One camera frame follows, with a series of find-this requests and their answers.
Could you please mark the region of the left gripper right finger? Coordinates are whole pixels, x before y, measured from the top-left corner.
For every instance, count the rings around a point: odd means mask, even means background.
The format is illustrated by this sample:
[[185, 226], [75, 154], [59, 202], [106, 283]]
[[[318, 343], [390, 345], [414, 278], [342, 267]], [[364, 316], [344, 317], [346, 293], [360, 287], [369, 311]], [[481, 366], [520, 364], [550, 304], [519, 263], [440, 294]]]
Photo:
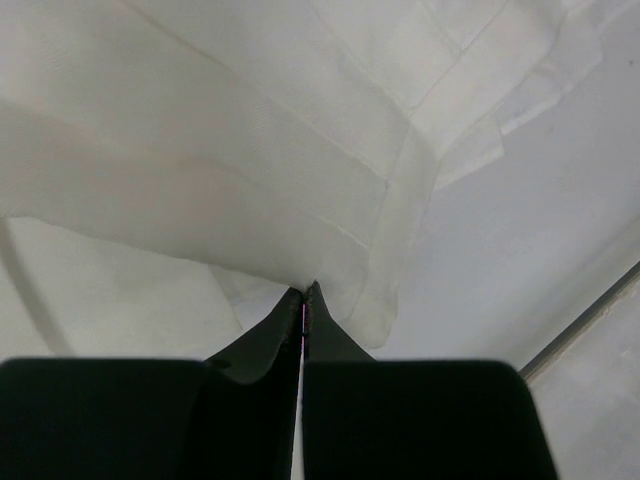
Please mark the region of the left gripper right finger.
[[554, 479], [532, 394], [496, 360], [380, 361], [305, 295], [308, 479]]

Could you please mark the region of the white pleated skirt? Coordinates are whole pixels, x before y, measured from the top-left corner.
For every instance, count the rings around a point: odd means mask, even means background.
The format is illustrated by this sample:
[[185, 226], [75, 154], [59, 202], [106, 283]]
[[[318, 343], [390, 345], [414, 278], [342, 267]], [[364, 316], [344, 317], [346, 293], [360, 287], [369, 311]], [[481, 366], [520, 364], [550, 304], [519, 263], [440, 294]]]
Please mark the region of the white pleated skirt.
[[431, 192], [601, 61], [621, 1], [5, 1], [4, 351], [192, 354], [262, 281], [382, 346]]

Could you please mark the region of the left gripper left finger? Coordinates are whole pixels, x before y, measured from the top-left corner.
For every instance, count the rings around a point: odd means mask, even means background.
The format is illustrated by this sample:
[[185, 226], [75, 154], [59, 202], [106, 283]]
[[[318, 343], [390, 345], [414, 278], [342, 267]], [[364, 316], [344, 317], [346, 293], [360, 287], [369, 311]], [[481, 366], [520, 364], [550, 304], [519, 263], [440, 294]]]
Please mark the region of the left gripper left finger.
[[205, 360], [12, 358], [5, 479], [287, 479], [303, 297]]

